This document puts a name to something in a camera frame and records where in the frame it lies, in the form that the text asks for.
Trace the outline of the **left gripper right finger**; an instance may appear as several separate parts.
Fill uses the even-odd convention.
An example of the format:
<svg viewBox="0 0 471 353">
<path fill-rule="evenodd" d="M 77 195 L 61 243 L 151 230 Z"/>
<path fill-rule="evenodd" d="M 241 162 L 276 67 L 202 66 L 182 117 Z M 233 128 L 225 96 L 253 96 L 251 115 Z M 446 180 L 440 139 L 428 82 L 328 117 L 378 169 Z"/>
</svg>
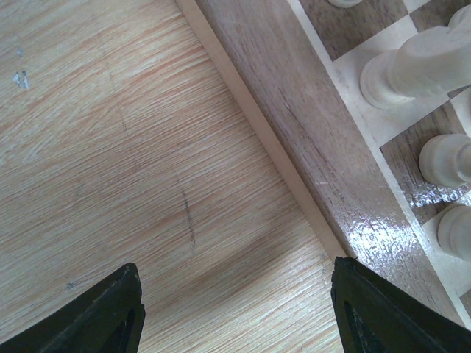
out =
<svg viewBox="0 0 471 353">
<path fill-rule="evenodd" d="M 470 331 L 351 257 L 337 257 L 331 298 L 345 352 L 469 352 Z"/>
</svg>

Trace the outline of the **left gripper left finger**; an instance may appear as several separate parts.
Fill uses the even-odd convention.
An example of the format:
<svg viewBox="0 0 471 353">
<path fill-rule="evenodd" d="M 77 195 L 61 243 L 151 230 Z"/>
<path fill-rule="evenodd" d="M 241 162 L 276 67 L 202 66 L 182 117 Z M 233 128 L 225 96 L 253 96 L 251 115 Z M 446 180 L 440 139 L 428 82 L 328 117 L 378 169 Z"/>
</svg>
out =
<svg viewBox="0 0 471 353">
<path fill-rule="evenodd" d="M 2 352 L 137 352 L 146 312 L 136 264 L 123 265 L 29 329 Z"/>
</svg>

